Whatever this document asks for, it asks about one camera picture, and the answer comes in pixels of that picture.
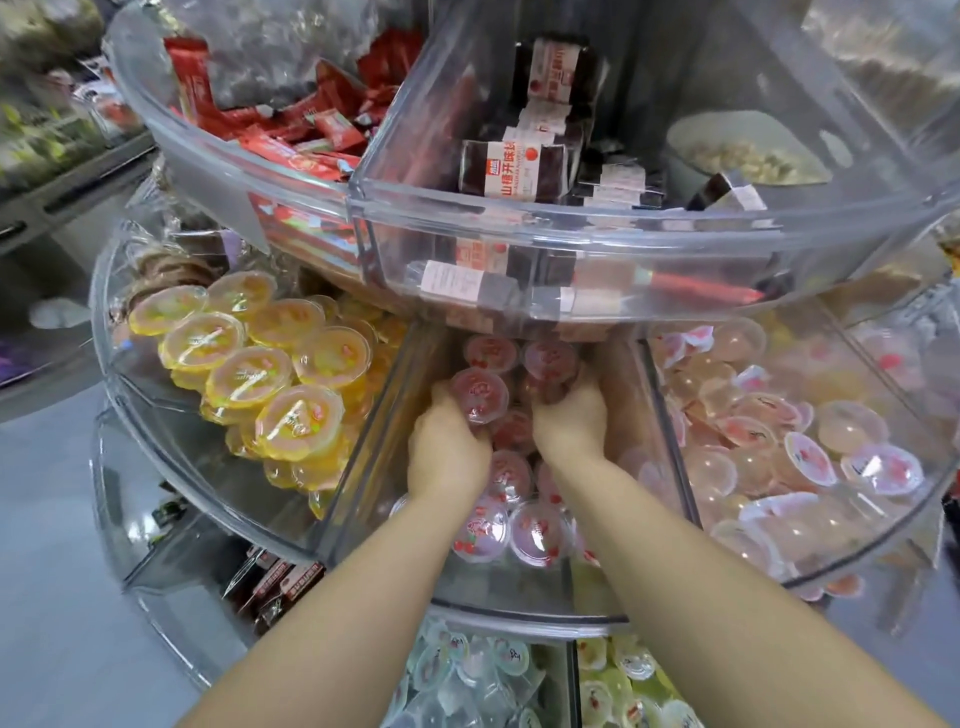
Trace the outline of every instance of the gray floor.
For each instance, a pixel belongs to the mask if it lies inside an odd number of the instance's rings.
[[[120,595],[88,468],[102,389],[0,424],[0,725],[169,728],[197,692]]]

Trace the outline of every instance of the red packaging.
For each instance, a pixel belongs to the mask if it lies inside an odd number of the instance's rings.
[[[336,109],[328,109],[317,114],[313,123],[321,134],[333,142],[335,152],[342,152],[366,143],[360,131]]]

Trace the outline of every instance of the clear plastic bin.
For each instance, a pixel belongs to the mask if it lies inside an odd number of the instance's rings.
[[[508,332],[512,321],[715,314],[872,270],[958,190],[948,171],[924,166],[923,125],[895,128],[864,103],[787,5],[458,4],[350,183],[361,249],[433,317]],[[767,209],[752,212],[586,214],[458,193],[461,140],[506,105],[516,44],[543,32],[585,35],[613,61],[593,138],[617,135],[648,169],[663,169],[671,204],[684,205],[706,175],[664,139],[706,111],[746,114],[747,133],[784,127],[830,181],[758,185]]]

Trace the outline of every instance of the plastic container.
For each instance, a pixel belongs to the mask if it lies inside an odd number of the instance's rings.
[[[206,289],[177,285],[148,296],[130,312],[130,331],[140,336],[162,336],[192,313],[206,306]]]

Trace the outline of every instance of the forearm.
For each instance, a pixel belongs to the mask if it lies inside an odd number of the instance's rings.
[[[825,619],[612,463],[556,471],[631,622],[706,725],[942,725]]]
[[[468,512],[468,502],[411,499],[211,688],[181,728],[379,725]]]

